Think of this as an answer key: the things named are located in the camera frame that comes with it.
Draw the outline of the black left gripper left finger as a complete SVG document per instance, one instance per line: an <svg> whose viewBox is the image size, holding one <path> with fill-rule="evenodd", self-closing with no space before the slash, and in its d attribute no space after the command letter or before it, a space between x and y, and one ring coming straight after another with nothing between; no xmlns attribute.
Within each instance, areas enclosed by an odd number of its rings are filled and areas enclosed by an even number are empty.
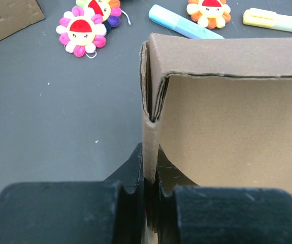
<svg viewBox="0 0 292 244"><path fill-rule="evenodd" d="M142 145L103 181L21 182L0 192L0 243L143 243Z"/></svg>

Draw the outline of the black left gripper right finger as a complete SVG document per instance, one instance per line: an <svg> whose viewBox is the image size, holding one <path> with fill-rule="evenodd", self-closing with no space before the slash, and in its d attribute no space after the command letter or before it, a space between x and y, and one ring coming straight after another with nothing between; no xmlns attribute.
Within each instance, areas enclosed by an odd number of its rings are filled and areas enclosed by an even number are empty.
<svg viewBox="0 0 292 244"><path fill-rule="evenodd" d="M292 196L273 188L201 187L158 151L159 243L292 243Z"/></svg>

